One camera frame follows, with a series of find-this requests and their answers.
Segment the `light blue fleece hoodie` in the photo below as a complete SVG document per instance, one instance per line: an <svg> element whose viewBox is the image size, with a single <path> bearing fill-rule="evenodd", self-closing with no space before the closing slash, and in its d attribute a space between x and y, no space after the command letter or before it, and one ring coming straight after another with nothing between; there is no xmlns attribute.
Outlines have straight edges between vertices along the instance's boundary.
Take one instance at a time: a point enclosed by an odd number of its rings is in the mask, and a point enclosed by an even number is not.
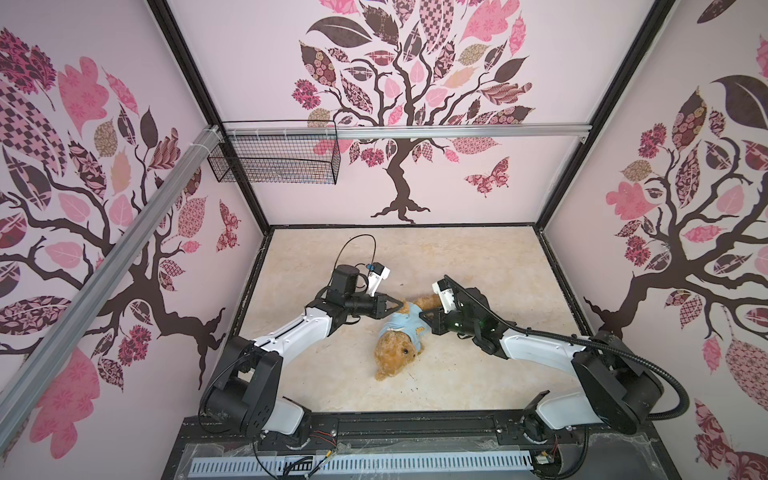
<svg viewBox="0 0 768 480"><path fill-rule="evenodd" d="M420 317L422 309L418 305L407 302L405 306L408 307L407 312L393 313L379 332L379 337L387 333L403 333L409 337L416 351L421 353L423 351L422 340L431 332L431 327Z"/></svg>

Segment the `brown plush teddy bear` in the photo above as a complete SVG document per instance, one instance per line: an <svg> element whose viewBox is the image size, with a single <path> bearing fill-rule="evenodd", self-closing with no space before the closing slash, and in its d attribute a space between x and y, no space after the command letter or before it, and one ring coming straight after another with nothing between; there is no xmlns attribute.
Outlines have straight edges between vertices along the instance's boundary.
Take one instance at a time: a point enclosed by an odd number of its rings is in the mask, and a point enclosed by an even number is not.
<svg viewBox="0 0 768 480"><path fill-rule="evenodd" d="M413 301L418 305L422 312L441 308L440 300L437 295L427 295L419 297ZM407 312L408 307L405 306L405 302L400 311ZM373 351L373 357L376 364L375 379L377 381L383 381L387 378L394 377L402 372L408 365L413 363L419 355L424 352L425 338L422 340L423 351L418 353L416 348L409 340L409 337L403 333L387 333L382 337L378 336L377 343Z"/></svg>

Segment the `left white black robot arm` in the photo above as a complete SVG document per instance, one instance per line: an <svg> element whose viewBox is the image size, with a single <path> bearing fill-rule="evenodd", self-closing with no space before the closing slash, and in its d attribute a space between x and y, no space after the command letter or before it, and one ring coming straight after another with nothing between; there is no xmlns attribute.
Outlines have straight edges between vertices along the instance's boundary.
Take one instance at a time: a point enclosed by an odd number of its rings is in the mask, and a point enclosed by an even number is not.
<svg viewBox="0 0 768 480"><path fill-rule="evenodd" d="M226 433L247 438L275 433L292 443L306 442L311 411L278 396L282 368L346 325L350 316L380 320L402 307L378 291L389 274L379 262L368 265L365 288L359 290L360 270L337 266L329 284L294 320L256 339L230 338L201 397L198 418L211 418Z"/></svg>

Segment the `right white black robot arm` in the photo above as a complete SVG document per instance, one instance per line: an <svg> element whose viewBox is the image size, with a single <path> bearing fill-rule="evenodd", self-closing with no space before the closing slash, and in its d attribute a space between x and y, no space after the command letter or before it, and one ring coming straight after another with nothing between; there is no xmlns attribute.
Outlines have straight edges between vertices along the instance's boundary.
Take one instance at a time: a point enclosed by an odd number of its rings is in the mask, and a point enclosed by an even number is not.
<svg viewBox="0 0 768 480"><path fill-rule="evenodd" d="M468 337L484 353L505 360L527 361L573 376L579 387L552 397L545 390L529 402L519 420L526 438L542 443L568 427L604 424L634 434L663 395L650 368L629 359L630 350L610 335L555 339L504 323L476 288L432 285L438 307L424 308L420 318L437 335L453 331Z"/></svg>

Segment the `rear aluminium rail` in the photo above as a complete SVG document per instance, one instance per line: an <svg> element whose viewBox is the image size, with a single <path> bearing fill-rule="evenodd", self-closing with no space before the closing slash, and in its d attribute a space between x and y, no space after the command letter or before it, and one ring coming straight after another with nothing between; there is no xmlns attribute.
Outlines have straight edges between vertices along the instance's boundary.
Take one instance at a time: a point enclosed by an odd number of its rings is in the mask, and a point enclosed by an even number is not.
<svg viewBox="0 0 768 480"><path fill-rule="evenodd" d="M320 136L345 140L355 139L415 139L415 138L510 138L510 137L579 137L586 138L591 125L573 123L512 124L512 125L447 125L447 126L370 126L370 127L256 127L228 126L225 131L233 137Z"/></svg>

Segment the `aluminium rail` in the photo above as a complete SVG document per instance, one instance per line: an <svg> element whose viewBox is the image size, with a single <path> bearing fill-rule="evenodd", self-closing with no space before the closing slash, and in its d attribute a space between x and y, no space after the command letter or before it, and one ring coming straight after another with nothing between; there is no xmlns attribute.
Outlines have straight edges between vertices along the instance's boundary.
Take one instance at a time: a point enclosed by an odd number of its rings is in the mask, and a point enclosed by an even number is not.
<svg viewBox="0 0 768 480"><path fill-rule="evenodd" d="M121 236L85 286L39 346L29 355L1 392L1 447L6 448L34 409L37 401L62 369L101 307L129 270L142 247L169 213L176 198L211 151L222 141L222 128L205 127L189 145L181 164L169 173L164 184Z"/></svg>
<svg viewBox="0 0 768 480"><path fill-rule="evenodd" d="M415 138L510 138L510 137L579 137L586 138L591 125L573 123L512 124L512 125L447 125L447 126L370 126L370 127L256 127L228 126L225 131L233 137L320 136L345 140L355 139L415 139Z"/></svg>

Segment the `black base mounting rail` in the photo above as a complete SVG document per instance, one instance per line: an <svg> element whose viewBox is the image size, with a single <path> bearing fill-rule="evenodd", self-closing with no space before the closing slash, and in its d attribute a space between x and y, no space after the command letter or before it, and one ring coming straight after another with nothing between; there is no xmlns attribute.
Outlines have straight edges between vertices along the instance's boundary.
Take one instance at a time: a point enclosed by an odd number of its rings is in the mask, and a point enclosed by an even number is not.
<svg viewBox="0 0 768 480"><path fill-rule="evenodd" d="M189 417L161 474L185 479L198 457L331 455L430 452L525 451L530 472L399 474L324 479L678 479L680 473L656 429L646 424L632 435L604 425L568 427L542 443L529 441L517 410L313 413L303 444L275 433L257 438L226 433L203 418Z"/></svg>

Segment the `left aluminium rail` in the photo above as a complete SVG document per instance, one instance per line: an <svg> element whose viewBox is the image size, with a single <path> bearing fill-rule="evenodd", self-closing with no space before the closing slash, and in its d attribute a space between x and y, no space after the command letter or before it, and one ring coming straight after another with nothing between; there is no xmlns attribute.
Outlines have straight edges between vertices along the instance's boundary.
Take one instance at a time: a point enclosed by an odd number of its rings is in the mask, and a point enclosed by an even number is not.
<svg viewBox="0 0 768 480"><path fill-rule="evenodd" d="M6 448L34 409L37 401L62 369L101 307L129 270L142 247L169 213L176 198L211 151L222 141L222 128L205 127L189 145L181 164L169 173L164 184L121 236L85 286L39 346L29 355L1 392L1 447Z"/></svg>

